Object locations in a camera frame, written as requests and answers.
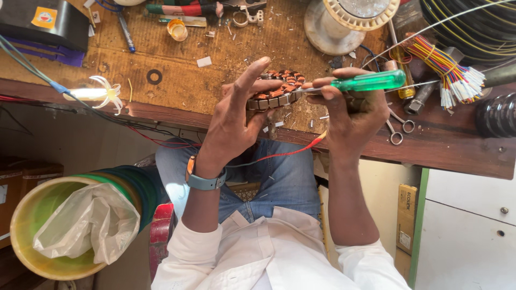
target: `green screwdriver handle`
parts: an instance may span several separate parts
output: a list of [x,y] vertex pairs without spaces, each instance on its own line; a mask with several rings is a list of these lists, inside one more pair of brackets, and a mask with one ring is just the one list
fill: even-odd
[[403,70],[357,75],[354,78],[334,79],[331,85],[340,91],[372,91],[401,87],[407,77]]

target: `shirt sleeve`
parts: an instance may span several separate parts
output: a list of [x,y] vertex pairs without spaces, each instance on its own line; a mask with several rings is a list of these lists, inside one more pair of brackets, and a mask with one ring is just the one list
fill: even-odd
[[158,265],[152,290],[189,290],[197,286],[215,268],[222,226],[210,233],[187,228],[181,219],[168,243],[168,257]]
[[380,240],[365,246],[335,245],[335,249],[342,272],[361,290],[410,290]]

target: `red chair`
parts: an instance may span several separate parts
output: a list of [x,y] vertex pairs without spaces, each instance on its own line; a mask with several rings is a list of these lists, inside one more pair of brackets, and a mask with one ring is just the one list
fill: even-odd
[[154,281],[158,265],[168,257],[167,244],[172,236],[175,214],[172,203],[161,204],[152,218],[149,239],[149,264],[151,281]]

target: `workbench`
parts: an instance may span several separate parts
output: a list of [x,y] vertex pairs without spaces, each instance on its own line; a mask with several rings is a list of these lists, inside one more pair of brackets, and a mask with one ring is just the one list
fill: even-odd
[[[82,6],[84,0],[69,2],[88,14]],[[27,58],[67,88],[99,86],[88,79],[93,75],[101,75],[111,84],[121,84],[119,97],[126,104],[123,114],[206,129],[220,99],[220,86],[236,80],[250,63],[263,56],[271,57],[271,69],[295,70],[308,81],[331,75],[329,61],[333,56],[316,50],[305,36],[303,19],[307,2],[269,0],[263,26],[249,24],[239,28],[230,23],[231,33],[236,34],[234,40],[226,21],[232,19],[232,13],[224,15],[221,21],[208,17],[207,28],[187,27],[188,38],[183,42],[170,37],[166,24],[159,23],[157,15],[148,14],[145,3],[128,7],[123,15],[136,46],[134,54],[128,52],[117,16],[94,4],[91,9],[100,13],[101,22],[96,25],[95,36],[89,39],[89,50],[81,68],[34,56]],[[215,31],[215,38],[206,37],[206,31]],[[380,53],[389,45],[388,38],[388,29],[384,26],[367,33],[363,44]],[[355,53],[357,58],[346,56],[343,66],[358,67],[368,54],[362,48]],[[213,64],[198,68],[196,60],[206,56],[211,57]],[[0,71],[0,94],[80,106],[66,101],[3,51],[0,62],[4,68]],[[147,73],[152,69],[163,75],[158,85],[147,81]],[[131,102],[128,79],[133,87]],[[423,113],[413,117],[403,112],[403,101],[396,92],[388,93],[386,97],[392,102],[390,107],[402,118],[413,120],[416,128],[411,134],[404,133],[403,143],[395,146],[389,142],[387,126],[382,127],[366,146],[362,158],[513,178],[514,141],[480,138],[474,125],[475,104],[459,104],[451,115],[442,110],[439,96],[434,95]],[[104,109],[114,112],[112,107]],[[310,105],[304,98],[282,109],[278,121],[284,121],[284,125],[278,129],[278,140],[310,143],[326,130],[329,120],[319,119],[326,113],[325,107]],[[399,122],[394,120],[392,123],[402,132]],[[327,150],[324,140],[318,148]]]

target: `cartoon sticker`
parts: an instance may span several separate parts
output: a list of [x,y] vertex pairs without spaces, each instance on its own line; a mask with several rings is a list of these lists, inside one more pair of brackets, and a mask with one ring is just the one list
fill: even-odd
[[56,25],[56,16],[57,10],[38,7],[31,23],[39,27],[52,29]]

